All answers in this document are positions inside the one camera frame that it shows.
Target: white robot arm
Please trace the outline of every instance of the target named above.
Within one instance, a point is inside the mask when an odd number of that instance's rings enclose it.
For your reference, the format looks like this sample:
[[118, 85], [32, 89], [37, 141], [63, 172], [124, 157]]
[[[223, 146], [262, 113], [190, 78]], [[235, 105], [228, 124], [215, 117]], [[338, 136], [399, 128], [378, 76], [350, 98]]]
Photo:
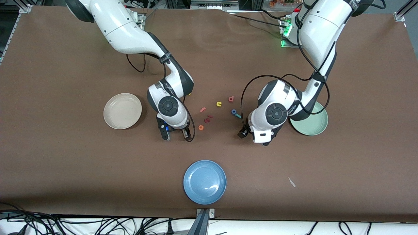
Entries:
[[164, 140], [169, 132], [181, 129], [184, 138], [191, 141], [187, 109], [179, 100], [190, 94], [194, 82], [161, 41], [145, 32], [134, 22], [133, 12], [123, 0], [66, 0], [69, 10], [80, 20], [94, 22], [109, 44], [123, 54], [147, 54], [166, 65], [170, 74], [148, 88], [147, 99], [158, 113], [157, 123]]
[[335, 43], [347, 20], [359, 7], [358, 2], [305, 0], [299, 13], [283, 18], [288, 27], [282, 30], [285, 40], [282, 45], [298, 46], [298, 39], [303, 42], [315, 71], [304, 92], [280, 79], [267, 83], [258, 97], [258, 107], [249, 114], [247, 123], [238, 133], [240, 137], [247, 136], [250, 129], [254, 142], [267, 146], [287, 117], [296, 121], [309, 117], [335, 62]]

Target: blue plate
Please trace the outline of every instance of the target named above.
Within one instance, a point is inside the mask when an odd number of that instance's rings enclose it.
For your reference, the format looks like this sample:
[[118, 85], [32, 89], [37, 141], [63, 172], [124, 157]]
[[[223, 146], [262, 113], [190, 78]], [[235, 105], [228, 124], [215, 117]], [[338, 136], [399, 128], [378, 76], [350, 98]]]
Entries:
[[219, 200], [227, 187], [227, 177], [218, 164], [209, 160], [193, 163], [184, 174], [183, 187], [187, 196], [201, 205]]

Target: green light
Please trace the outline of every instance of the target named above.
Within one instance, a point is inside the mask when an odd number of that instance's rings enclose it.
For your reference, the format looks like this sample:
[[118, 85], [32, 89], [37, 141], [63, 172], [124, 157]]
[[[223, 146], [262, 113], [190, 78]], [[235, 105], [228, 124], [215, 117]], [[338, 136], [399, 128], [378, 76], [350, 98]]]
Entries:
[[287, 30], [284, 31], [284, 36], [288, 37], [290, 34], [290, 30], [292, 30], [292, 24], [289, 23], [289, 26], [286, 27]]

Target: green plate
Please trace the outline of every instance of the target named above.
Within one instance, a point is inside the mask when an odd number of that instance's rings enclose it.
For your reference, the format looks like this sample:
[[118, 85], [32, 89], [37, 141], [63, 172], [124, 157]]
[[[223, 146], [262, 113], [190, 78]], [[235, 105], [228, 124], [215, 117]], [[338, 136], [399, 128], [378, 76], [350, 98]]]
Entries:
[[[316, 102], [312, 112], [321, 111], [323, 106]], [[304, 135], [319, 135], [321, 134], [328, 125], [328, 114], [326, 110], [319, 114], [310, 115], [307, 119], [302, 121], [293, 121], [290, 119], [292, 126], [300, 133]]]

